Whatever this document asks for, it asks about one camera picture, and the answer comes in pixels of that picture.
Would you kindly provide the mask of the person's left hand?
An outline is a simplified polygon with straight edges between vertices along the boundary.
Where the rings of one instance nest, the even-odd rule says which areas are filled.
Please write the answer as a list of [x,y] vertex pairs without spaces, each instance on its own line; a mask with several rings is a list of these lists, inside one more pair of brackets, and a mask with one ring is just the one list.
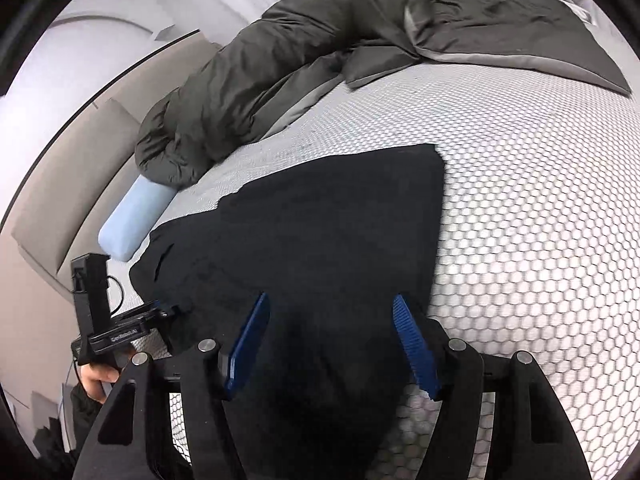
[[107,392],[104,384],[113,385],[119,380],[120,371],[105,363],[88,363],[78,368],[79,382],[89,399],[104,404]]

